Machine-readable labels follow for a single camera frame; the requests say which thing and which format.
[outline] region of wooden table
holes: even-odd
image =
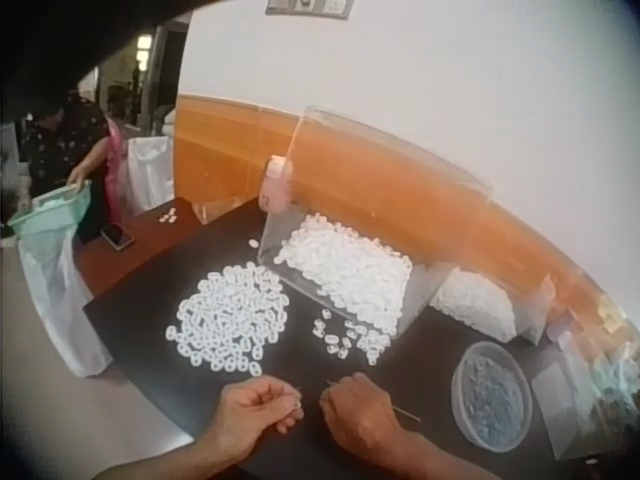
[[[260,238],[264,221],[257,202],[245,204],[146,262],[85,308],[124,373],[194,437],[209,425],[223,386],[244,380],[247,374],[193,368],[177,353],[175,344],[165,340],[165,330],[177,323],[180,301],[197,291],[198,281],[207,273],[256,260],[256,250],[248,241]],[[311,333],[322,307],[286,285],[284,291],[291,300],[290,320],[280,341],[265,349],[262,366],[265,373],[301,390],[306,417],[289,435],[263,442],[243,464],[250,473],[274,479],[387,478],[386,472],[356,460],[334,444],[317,404],[328,379],[364,371],[391,393],[396,406],[422,418],[422,423],[400,419],[405,426],[422,432],[445,450],[504,480],[569,478],[567,466],[553,458],[535,402],[529,434],[512,452],[496,455],[481,450],[458,430],[451,411],[451,378],[466,348],[486,340],[483,335],[427,309],[385,352],[378,366],[370,368],[356,350],[345,361],[329,356],[324,343]],[[341,333],[341,319],[334,318],[328,329]],[[545,366],[540,350],[524,341],[516,340],[507,349],[529,379]]]
[[[175,223],[158,220],[174,207]],[[186,240],[202,227],[191,204],[182,198],[161,205],[122,224],[135,243],[117,252],[100,237],[84,246],[75,257],[76,268],[94,296],[99,296],[140,265]]]

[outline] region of pink bottle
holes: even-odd
[[[267,213],[282,213],[291,203],[292,165],[284,157],[272,155],[267,164],[262,188],[260,208]]]

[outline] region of phone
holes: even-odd
[[[125,232],[120,225],[115,223],[111,223],[104,227],[100,231],[100,234],[118,252],[121,252],[133,243],[133,237]]]

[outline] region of black table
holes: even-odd
[[[178,304],[196,292],[198,281],[207,273],[255,261],[257,250],[248,241],[261,237],[264,222],[257,202],[249,202],[153,258],[85,308],[129,379],[193,437],[209,425],[222,387],[248,374],[193,368],[175,344],[165,340],[165,330],[177,323]],[[333,443],[317,405],[327,379],[362,371],[391,393],[396,406],[422,418],[422,423],[401,418],[406,427],[420,431],[441,448],[505,480],[568,478],[570,465],[554,461],[535,401],[530,432],[510,453],[496,455],[474,447],[458,430],[451,412],[451,378],[466,348],[486,340],[483,335],[427,309],[385,352],[378,366],[370,368],[364,354],[355,349],[345,361],[330,357],[324,342],[311,333],[322,307],[286,285],[284,291],[291,299],[287,330],[279,343],[267,345],[261,363],[266,374],[301,390],[306,418],[289,435],[267,438],[243,464],[247,471],[274,479],[388,477]],[[328,322],[328,330],[341,332],[344,327],[336,317]],[[540,349],[525,342],[516,340],[507,349],[530,380],[546,363]]]

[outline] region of light switch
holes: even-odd
[[[296,0],[296,12],[313,12],[316,0]]]
[[[348,20],[355,0],[269,0],[267,15],[314,15]]]
[[[325,0],[322,13],[328,15],[342,15],[347,8],[347,0]]]

